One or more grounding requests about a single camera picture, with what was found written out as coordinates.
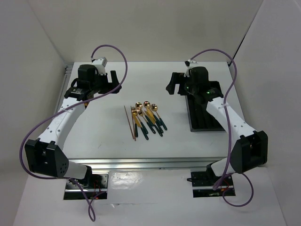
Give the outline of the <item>aluminium table rail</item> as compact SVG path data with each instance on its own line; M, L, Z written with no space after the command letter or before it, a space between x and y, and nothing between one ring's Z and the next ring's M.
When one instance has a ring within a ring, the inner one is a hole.
M95 171L109 170L172 170L197 169L205 170L212 162L221 157L197 158L104 158L104 159L71 159L74 163L90 166Z

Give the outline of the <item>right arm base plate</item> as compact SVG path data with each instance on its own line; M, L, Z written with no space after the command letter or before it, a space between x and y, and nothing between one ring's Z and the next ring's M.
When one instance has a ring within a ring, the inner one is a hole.
M192 192L194 198L201 197L222 197L223 192L225 196L235 196L234 183L231 176L227 176L220 187L213 190L213 185L219 178L209 178L206 172L191 172L190 178L186 179L192 185Z

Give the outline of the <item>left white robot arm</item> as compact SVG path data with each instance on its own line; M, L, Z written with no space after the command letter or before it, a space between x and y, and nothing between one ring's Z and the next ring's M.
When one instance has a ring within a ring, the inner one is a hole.
M63 153L64 143L77 119L88 106L87 100L95 94L121 89L115 71L109 74L102 64L83 64L78 76L67 89L60 112L37 139L29 139L24 145L29 171L52 178L75 179L83 188L90 187L96 180L92 168L70 161Z

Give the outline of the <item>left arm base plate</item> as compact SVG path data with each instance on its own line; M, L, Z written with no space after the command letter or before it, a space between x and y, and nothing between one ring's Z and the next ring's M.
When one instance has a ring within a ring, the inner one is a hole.
M89 182L86 185L81 184L77 179L75 181L81 186L89 200L91 200L94 197L99 200L107 199L107 189L109 181L108 171L93 172L92 182ZM63 199L84 200L85 198L79 187L74 182L67 180L65 184Z

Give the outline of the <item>gold spoon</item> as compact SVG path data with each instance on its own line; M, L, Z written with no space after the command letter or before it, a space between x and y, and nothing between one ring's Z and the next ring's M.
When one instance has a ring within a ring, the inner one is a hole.
M164 130L167 130L167 126L165 125L165 123L163 122L162 118L158 113L158 106L156 104L151 104L151 110L157 115L160 125L164 128Z
M137 111L140 111L140 110L142 110L142 109L143 109L143 105L142 105L142 103L140 103L140 102L136 102L136 104L135 104L135 108L136 108L136 110L137 110Z
M163 134L163 130L160 126L160 123L158 122L158 120L155 119L154 114L151 111L151 105L148 101L144 101L143 103L144 108L146 109L146 113L147 115L150 117L150 119L152 120L152 123L155 125L157 125L159 131L161 132L161 134Z

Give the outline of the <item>copper chopstick left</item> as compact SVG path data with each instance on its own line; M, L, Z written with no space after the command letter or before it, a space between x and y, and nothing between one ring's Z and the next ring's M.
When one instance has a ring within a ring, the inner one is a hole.
M125 110L125 113L126 113L127 122L128 122L128 124L129 124L129 127L130 127L130 131L131 131L132 138L133 138L133 140L135 141L135 140L136 140L135 134L134 134L133 129L132 129L132 126L131 126L131 124L130 124L129 116L128 116L127 109L126 109L126 106L125 106L125 105L124 105L124 110Z

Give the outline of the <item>copper chopstick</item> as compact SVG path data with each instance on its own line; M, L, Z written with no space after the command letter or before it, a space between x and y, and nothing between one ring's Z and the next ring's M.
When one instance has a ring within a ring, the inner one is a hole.
M127 109L126 109L126 106L125 106L125 105L124 105L124 110L125 110L125 113L126 113L127 122L128 122L128 124L129 124L129 127L130 127L130 131L131 131L132 138L133 138L133 140L135 141L135 140L136 140L135 134L134 134L133 129L132 129L132 126L131 126L131 124L130 124L129 116L128 116Z
M136 136L135 136L135 121L134 121L134 116L133 116L133 113L132 113L132 106L130 106L130 110L131 110L131 116L132 116L132 125L133 125L134 141L136 141Z

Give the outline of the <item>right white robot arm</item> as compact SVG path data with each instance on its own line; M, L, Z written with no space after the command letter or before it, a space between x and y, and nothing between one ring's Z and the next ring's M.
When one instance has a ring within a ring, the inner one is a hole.
M205 67L196 66L185 73L173 72L166 87L170 95L179 85L178 94L190 104L192 131L225 130L230 138L227 157L210 163L205 179L217 184L223 175L242 174L267 162L268 136L248 125L225 101L218 81L210 81Z

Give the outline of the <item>black cutlery tray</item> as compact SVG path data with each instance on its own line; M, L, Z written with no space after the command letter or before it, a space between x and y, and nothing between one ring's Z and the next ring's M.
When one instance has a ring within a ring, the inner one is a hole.
M187 110L189 114L190 130L199 131L223 131L220 123L206 111L208 102L216 97L223 97L218 81L209 81L204 84L184 85L187 92Z

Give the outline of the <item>copper chopstick right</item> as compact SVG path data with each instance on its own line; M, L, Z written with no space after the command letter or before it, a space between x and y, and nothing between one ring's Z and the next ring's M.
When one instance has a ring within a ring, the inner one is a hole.
M134 116L133 116L133 113L132 113L132 106L130 106L130 110L131 110L131 116L132 116L132 125L133 125L134 141L136 141L136 136L135 136L135 121L134 121Z

